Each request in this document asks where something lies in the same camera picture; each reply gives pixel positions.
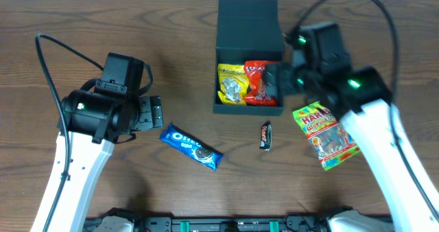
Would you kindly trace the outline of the red candy bag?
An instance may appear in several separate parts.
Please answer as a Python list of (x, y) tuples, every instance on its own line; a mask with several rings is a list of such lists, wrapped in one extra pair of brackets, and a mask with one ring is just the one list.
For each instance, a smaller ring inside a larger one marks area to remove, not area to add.
[(250, 60), (244, 64), (244, 71), (248, 77), (250, 91), (244, 96), (244, 102), (252, 106), (278, 106), (274, 97), (266, 93), (262, 74), (268, 64), (266, 60)]

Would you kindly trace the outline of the blue Oreo cookie pack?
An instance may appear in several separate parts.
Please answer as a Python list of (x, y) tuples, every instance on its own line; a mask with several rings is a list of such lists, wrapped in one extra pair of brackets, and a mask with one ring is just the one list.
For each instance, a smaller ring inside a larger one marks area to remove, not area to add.
[(170, 124), (167, 129), (161, 133), (160, 140), (213, 171), (217, 170), (223, 158), (221, 152), (206, 145), (193, 135), (179, 129), (173, 124)]

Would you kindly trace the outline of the yellow snack bag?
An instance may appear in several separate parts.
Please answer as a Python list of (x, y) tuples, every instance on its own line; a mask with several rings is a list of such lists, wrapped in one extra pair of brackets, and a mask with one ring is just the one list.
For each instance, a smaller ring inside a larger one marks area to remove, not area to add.
[(218, 64), (219, 91), (222, 104), (245, 106), (244, 96), (248, 93), (249, 80), (243, 65)]

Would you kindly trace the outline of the black gift box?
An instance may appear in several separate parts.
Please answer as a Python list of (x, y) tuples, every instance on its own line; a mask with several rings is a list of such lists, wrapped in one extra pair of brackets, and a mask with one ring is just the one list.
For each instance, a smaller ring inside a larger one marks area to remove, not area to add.
[(215, 64), (282, 60), (277, 0), (219, 0)]

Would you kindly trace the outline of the Haribo gummy worms bag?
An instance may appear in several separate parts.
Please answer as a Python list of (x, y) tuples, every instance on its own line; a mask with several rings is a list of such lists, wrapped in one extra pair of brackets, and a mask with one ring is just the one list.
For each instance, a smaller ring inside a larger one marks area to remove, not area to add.
[(319, 101), (293, 111), (292, 115), (325, 171), (360, 152), (353, 138)]

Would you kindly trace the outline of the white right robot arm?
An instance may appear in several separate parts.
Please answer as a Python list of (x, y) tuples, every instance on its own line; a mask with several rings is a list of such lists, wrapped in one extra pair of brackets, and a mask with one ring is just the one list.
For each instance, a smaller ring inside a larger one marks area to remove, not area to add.
[(391, 92), (373, 67), (313, 70), (307, 64), (270, 64), (263, 82), (270, 95), (312, 95), (332, 112), (369, 164), (396, 231), (438, 230), (438, 191), (407, 138)]

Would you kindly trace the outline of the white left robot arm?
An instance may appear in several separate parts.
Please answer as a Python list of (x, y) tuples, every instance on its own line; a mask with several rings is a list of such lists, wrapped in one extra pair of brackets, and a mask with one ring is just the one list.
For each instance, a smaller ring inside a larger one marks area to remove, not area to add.
[(161, 99), (140, 79), (87, 81), (63, 100), (56, 155), (33, 231), (81, 231), (102, 170), (119, 136), (163, 126)]

